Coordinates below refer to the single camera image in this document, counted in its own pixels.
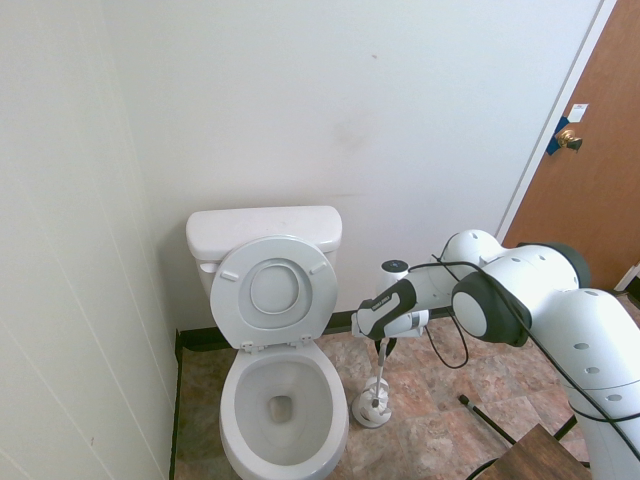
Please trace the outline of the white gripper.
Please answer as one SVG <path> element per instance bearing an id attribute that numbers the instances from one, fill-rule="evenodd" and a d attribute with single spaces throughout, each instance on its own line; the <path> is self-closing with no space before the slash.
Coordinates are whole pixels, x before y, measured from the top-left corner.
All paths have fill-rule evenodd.
<path id="1" fill-rule="evenodd" d="M 390 338 L 387 344 L 383 341 L 376 341 L 375 347 L 378 353 L 378 360 L 384 361 L 386 356 L 390 356 L 394 350 L 396 338 L 416 338 L 420 337 L 430 318 L 428 310 L 414 311 L 403 314 L 387 325 L 387 337 Z"/>

